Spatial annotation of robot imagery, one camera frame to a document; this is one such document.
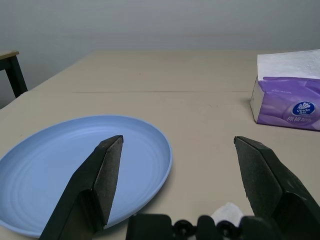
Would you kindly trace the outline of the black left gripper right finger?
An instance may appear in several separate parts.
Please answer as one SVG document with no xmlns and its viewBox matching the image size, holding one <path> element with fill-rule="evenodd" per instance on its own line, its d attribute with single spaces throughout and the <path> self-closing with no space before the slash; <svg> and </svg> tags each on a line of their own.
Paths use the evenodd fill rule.
<svg viewBox="0 0 320 240">
<path fill-rule="evenodd" d="M 284 240 L 318 240 L 320 207 L 272 149 L 236 136 L 241 178 L 256 217 L 273 220 Z"/>
</svg>

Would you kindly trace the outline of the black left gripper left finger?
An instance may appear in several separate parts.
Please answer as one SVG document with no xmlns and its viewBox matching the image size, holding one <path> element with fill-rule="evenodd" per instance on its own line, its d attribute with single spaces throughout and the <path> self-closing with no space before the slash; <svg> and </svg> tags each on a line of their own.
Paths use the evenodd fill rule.
<svg viewBox="0 0 320 240">
<path fill-rule="evenodd" d="M 124 138 L 101 141 L 73 173 L 41 240 L 91 240 L 108 223 L 118 182 Z"/>
</svg>

